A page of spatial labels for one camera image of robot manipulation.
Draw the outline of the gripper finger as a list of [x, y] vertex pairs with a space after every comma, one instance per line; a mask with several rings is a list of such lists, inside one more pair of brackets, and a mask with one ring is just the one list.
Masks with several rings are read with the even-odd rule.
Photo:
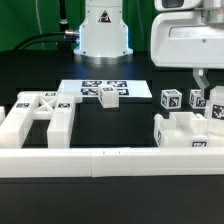
[[207, 69], [203, 68], [194, 68], [193, 69], [193, 77], [201, 89], [201, 97], [205, 97], [205, 89], [209, 86], [209, 82], [206, 77]]

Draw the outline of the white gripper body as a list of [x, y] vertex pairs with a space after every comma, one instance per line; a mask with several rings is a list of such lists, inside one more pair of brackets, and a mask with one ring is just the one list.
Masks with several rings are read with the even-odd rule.
[[159, 14], [151, 30], [158, 67], [224, 69], [224, 24], [204, 24], [200, 11]]

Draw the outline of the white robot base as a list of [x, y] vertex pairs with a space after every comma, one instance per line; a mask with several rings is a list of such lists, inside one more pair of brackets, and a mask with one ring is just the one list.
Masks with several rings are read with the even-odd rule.
[[75, 59], [91, 64], [117, 64], [132, 59], [123, 0], [85, 0], [85, 19], [79, 26]]

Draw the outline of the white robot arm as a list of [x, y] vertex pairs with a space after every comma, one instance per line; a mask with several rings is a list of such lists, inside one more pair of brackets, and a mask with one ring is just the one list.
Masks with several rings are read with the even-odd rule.
[[224, 69], [224, 0], [154, 0], [160, 14], [151, 30], [158, 67], [192, 68], [205, 95], [208, 69]]

